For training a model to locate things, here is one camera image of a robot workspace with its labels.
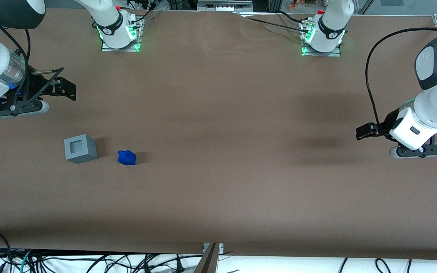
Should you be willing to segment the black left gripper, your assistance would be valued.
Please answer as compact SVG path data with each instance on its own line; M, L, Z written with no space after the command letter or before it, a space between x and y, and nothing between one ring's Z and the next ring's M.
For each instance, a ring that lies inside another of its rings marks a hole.
M409 107L398 108L385 117L384 122L364 124L357 128L357 141L370 138L373 134L383 134L384 137L402 137L409 127Z

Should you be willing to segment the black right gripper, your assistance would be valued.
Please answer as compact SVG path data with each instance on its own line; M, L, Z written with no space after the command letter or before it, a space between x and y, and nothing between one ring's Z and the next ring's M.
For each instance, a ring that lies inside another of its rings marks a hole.
M17 97L17 101L26 101L36 95L36 93L47 83L47 79L42 75L33 75L32 72L36 72L36 69L30 67L29 79L26 81L26 85L22 88L13 88L8 91L8 102L13 103L14 97ZM65 78L56 78L51 83L52 91L51 96L64 96L72 101L76 100L76 85Z

